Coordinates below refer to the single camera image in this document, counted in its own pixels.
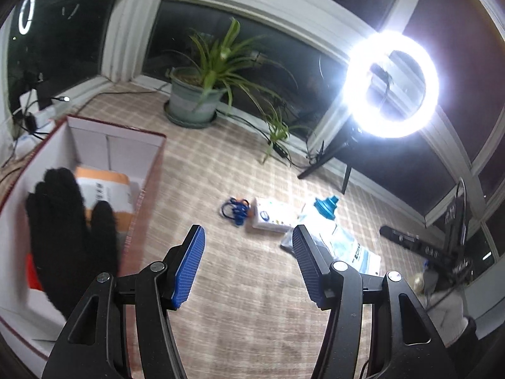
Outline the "white gloved right hand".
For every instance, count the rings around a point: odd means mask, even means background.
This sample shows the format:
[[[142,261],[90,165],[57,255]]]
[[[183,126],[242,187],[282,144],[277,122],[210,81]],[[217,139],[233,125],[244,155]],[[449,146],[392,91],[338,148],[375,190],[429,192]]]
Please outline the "white gloved right hand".
[[[409,285],[447,348],[475,331],[475,323],[464,314],[461,294],[446,277],[426,269],[412,276]]]

